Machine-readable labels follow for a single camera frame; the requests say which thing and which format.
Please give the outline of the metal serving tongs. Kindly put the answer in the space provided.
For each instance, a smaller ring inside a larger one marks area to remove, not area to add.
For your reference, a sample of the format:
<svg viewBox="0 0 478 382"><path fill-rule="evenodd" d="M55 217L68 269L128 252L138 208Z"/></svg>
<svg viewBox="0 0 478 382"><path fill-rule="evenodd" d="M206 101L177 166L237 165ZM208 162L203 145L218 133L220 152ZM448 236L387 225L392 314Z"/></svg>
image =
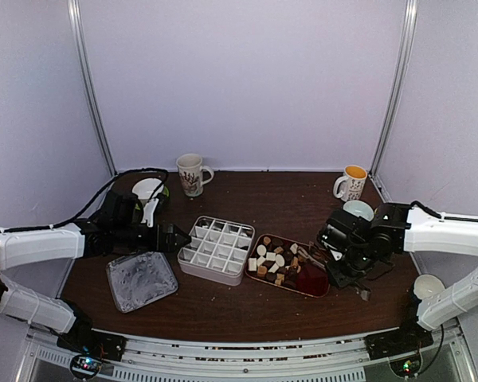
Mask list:
<svg viewBox="0 0 478 382"><path fill-rule="evenodd" d="M311 263L313 266L318 267L319 269L326 271L326 266L328 264L339 264L332 255L329 255L326 251L322 248L318 247L314 243L310 243L308 249L305 249L302 245L298 245L296 249L296 254L304 258L306 261ZM370 300L371 296L371 289L365 285L363 285L360 281L360 278L357 279L355 283L351 286L346 288L352 288L355 290L355 293L365 302Z"/></svg>

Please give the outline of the bunny print tin lid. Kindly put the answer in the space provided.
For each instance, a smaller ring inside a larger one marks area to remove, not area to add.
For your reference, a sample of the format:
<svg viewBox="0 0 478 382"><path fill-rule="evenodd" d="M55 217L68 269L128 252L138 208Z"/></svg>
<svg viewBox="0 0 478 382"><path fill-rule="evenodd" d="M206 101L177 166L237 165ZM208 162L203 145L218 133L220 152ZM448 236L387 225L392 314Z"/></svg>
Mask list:
<svg viewBox="0 0 478 382"><path fill-rule="evenodd" d="M119 257L106 265L106 272L116 309L123 314L178 290L178 280L166 256L160 252Z"/></svg>

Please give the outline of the white divided tin box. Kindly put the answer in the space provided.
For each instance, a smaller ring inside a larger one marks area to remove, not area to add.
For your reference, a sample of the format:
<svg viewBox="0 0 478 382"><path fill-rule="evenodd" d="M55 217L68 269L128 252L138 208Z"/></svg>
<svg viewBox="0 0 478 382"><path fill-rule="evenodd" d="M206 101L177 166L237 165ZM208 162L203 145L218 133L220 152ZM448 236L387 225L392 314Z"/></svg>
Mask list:
<svg viewBox="0 0 478 382"><path fill-rule="evenodd" d="M254 236L251 225L200 216L190 230L190 243L177 255L178 264L185 274L236 287L243 279Z"/></svg>

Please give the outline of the red chocolate tray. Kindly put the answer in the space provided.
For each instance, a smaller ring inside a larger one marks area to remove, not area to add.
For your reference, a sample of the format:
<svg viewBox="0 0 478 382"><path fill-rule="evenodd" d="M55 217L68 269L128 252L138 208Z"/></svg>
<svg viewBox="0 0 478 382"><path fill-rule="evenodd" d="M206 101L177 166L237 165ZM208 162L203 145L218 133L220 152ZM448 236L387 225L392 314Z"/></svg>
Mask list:
<svg viewBox="0 0 478 382"><path fill-rule="evenodd" d="M264 234L253 245L244 273L251 279L278 289L322 298L331 288L327 272L296 254L298 245L308 249L310 243Z"/></svg>

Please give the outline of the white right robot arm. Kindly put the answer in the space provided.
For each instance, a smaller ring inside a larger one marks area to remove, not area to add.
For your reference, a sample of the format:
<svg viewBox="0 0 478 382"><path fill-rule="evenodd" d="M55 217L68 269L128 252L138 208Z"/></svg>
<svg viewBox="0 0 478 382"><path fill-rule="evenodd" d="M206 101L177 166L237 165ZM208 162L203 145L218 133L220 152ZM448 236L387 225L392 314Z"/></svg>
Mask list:
<svg viewBox="0 0 478 382"><path fill-rule="evenodd" d="M393 345L406 352L445 322L478 306L478 216L436 212L419 201L384 203L371 219L336 209L317 235L331 252L326 262L331 283L349 287L376 263L394 254L418 257L427 271L442 276L445 288L419 294L413 317L394 331Z"/></svg>

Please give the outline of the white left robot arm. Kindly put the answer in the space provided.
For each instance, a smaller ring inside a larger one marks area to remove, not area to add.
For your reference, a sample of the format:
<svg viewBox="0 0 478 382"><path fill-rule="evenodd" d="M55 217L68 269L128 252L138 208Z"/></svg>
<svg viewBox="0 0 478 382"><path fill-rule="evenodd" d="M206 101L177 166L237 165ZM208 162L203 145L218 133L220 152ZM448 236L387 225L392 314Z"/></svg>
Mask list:
<svg viewBox="0 0 478 382"><path fill-rule="evenodd" d="M173 253L190 243L174 224L163 227L155 214L164 195L142 204L134 193L107 192L87 218L43 227L0 228L0 314L43 325L81 353L98 347L91 319L75 305L9 280L3 271L55 259L83 259L113 253L115 247Z"/></svg>

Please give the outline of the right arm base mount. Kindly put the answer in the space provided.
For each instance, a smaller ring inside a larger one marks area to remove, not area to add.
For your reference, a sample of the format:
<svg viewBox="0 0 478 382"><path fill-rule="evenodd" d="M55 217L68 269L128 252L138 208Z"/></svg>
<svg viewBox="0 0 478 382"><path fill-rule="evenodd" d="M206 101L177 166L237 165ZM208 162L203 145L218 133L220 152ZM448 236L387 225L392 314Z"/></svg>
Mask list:
<svg viewBox="0 0 478 382"><path fill-rule="evenodd" d="M388 361L391 371L399 377L415 377L423 368L424 347L433 344L430 332L416 333L395 329L371 334L364 339L369 358Z"/></svg>

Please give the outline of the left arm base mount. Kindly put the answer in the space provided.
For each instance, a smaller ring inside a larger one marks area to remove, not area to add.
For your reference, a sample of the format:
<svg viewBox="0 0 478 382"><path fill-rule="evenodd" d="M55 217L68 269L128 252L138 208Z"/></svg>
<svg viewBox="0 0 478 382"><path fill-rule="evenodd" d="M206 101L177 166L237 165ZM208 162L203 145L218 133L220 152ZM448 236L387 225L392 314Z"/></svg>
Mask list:
<svg viewBox="0 0 478 382"><path fill-rule="evenodd" d="M124 336L91 331L88 341L78 341L68 333L57 335L57 346L75 353L69 361L69 371L78 380L90 380L96 377L105 365L112 361L121 361L126 348Z"/></svg>

